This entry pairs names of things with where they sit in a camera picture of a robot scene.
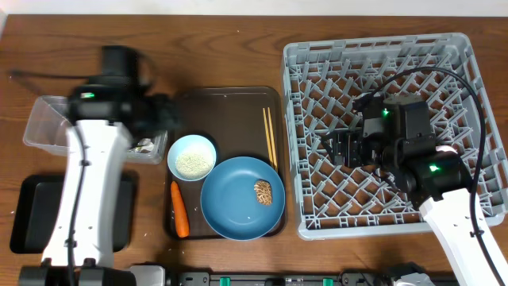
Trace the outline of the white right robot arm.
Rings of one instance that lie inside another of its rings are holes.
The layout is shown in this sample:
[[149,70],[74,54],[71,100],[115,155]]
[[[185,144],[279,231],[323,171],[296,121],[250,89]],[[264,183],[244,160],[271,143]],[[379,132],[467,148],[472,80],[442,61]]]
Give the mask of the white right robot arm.
[[461,285],[505,285],[507,260],[487,225],[468,167],[457,151],[438,145],[429,108],[417,95],[373,98],[363,125],[321,136],[333,164],[374,165],[394,176],[437,236]]

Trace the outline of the light blue rice bowl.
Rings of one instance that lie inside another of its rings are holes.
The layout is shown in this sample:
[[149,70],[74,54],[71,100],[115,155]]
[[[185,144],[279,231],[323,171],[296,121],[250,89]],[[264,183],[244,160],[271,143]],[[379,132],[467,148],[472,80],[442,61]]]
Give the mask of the light blue rice bowl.
[[183,181],[199,181],[214,168],[217,151],[211,140],[197,134],[176,140],[167,153],[167,166],[173,176]]

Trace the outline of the pink cup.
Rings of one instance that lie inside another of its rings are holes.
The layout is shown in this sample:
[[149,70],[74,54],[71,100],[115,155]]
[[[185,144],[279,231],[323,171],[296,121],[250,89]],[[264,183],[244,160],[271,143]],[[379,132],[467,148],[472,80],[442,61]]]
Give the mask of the pink cup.
[[450,145],[438,145],[436,147],[437,155],[443,156],[456,156],[458,152]]

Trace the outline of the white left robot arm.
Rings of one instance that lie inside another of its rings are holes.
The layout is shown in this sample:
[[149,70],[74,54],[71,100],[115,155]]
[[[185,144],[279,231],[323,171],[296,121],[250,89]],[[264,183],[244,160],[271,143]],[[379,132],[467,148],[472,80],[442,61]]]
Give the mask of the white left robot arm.
[[38,266],[21,268],[20,285],[165,285],[159,265],[114,268],[114,212],[126,155],[146,137],[180,126],[175,104],[149,95],[139,76],[142,53],[102,47],[101,71],[67,98],[67,168],[51,237]]

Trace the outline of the green snack wrapper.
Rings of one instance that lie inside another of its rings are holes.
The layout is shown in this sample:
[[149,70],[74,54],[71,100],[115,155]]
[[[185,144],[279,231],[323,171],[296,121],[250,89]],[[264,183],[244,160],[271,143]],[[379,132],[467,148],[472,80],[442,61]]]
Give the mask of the green snack wrapper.
[[151,138],[144,138],[140,140],[134,147],[132,147],[130,153],[150,153],[155,147],[155,143]]

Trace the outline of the orange carrot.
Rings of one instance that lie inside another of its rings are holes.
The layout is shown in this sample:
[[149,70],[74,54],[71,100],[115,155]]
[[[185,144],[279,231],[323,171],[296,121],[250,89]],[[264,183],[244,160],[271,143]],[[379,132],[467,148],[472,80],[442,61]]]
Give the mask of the orange carrot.
[[183,202],[179,185],[173,181],[170,186],[171,201],[174,211],[175,230],[180,238],[186,238],[190,234],[190,224],[187,217],[187,211]]

